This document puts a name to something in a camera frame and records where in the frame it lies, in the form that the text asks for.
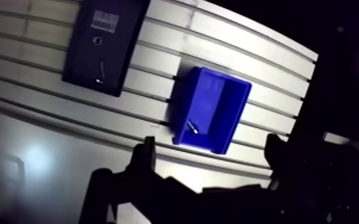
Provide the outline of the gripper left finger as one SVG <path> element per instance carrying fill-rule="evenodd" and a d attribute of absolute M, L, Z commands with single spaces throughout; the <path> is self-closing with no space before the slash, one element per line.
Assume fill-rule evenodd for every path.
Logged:
<path fill-rule="evenodd" d="M 155 171 L 155 138 L 137 144 L 126 169 L 113 173 L 106 168 L 92 172 L 80 223 L 106 223 L 108 208 L 131 203 L 151 223 L 197 223 L 197 194 L 174 178 Z"/>

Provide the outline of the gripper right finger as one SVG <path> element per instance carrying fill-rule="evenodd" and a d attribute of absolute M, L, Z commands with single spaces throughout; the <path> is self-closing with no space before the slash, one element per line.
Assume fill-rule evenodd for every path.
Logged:
<path fill-rule="evenodd" d="M 306 151 L 267 136 L 268 188 L 246 185 L 204 190 L 205 223 L 354 223 L 351 145 L 322 142 Z"/>

